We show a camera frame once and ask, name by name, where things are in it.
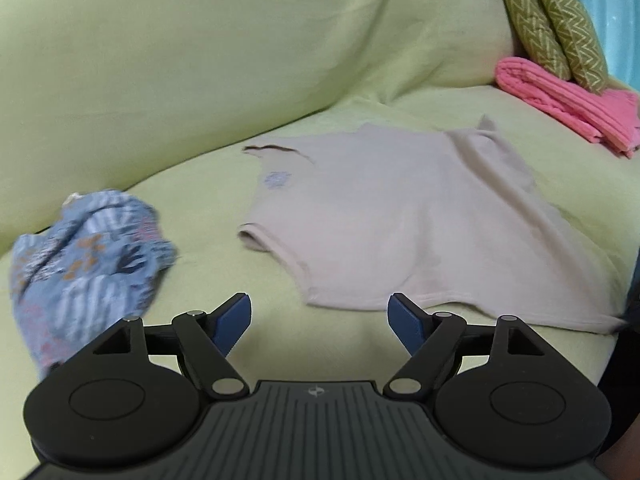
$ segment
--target black gripper base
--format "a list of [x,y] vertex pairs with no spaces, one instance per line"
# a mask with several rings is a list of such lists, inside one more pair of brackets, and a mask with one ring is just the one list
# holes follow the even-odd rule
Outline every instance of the black gripper base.
[[496,468],[443,438],[413,402],[368,382],[263,381],[213,404],[179,449],[119,472],[46,464],[28,480],[606,480],[587,461],[555,471]]

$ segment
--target sofa cushion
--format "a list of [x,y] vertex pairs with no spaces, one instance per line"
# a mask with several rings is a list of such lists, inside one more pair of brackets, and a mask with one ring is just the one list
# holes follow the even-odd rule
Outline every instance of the sofa cushion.
[[529,58],[568,81],[571,78],[569,63],[540,0],[504,0],[504,4]]
[[0,0],[0,30],[2,250],[74,191],[513,53],[502,0]]
[[580,0],[542,0],[576,82],[594,94],[607,87],[607,60]]
[[[443,130],[474,126],[483,113],[497,121],[524,156],[543,197],[576,228],[587,254],[609,280],[614,301],[622,301],[640,245],[640,189],[635,185],[640,157],[617,159],[489,86],[408,92],[392,106],[350,100],[273,134],[354,130],[365,122]],[[238,225],[250,208],[260,175],[260,162],[242,154],[242,145],[193,158],[130,190],[158,210],[163,234],[178,248],[176,263],[164,277],[145,323],[165,324],[192,309],[210,312],[234,293],[247,292],[254,308],[252,323],[229,360],[251,384],[258,378],[384,383],[408,357],[384,312],[306,306],[291,277],[270,254],[248,250],[238,239]],[[6,254],[0,260],[0,275],[7,275],[9,264]],[[36,463],[21,415],[24,399],[36,383],[36,368],[15,328],[7,285],[7,280],[0,281],[0,326],[8,349],[0,360],[0,374],[11,378],[0,386],[0,478],[13,479]],[[444,309],[471,323],[494,323],[462,304]],[[599,380],[615,345],[613,336],[535,330],[593,382]],[[153,361],[177,369],[175,359]],[[481,357],[466,358],[463,369],[482,362]]]

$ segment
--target metal pin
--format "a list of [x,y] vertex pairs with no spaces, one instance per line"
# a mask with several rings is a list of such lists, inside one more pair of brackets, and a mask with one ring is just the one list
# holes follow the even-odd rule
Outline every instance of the metal pin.
[[419,392],[422,385],[415,379],[399,378],[391,381],[389,387],[396,394],[410,395]]
[[211,385],[214,392],[219,395],[233,395],[238,394],[244,388],[244,383],[233,377],[225,377],[218,379]]

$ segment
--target pink towel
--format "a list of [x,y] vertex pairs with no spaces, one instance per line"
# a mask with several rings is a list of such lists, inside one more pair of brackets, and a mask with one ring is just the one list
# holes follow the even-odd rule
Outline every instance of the pink towel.
[[607,89],[598,96],[521,57],[500,60],[495,78],[502,90],[549,114],[589,142],[604,142],[629,158],[640,146],[638,95],[634,92]]

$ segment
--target zigzag pattern cushion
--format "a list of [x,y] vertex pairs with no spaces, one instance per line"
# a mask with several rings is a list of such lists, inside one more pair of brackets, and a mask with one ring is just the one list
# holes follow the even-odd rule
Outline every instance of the zigzag pattern cushion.
[[540,0],[504,0],[507,13],[530,59],[556,77],[571,77],[562,52]]
[[575,81],[594,94],[607,87],[607,61],[587,9],[580,0],[542,0]]

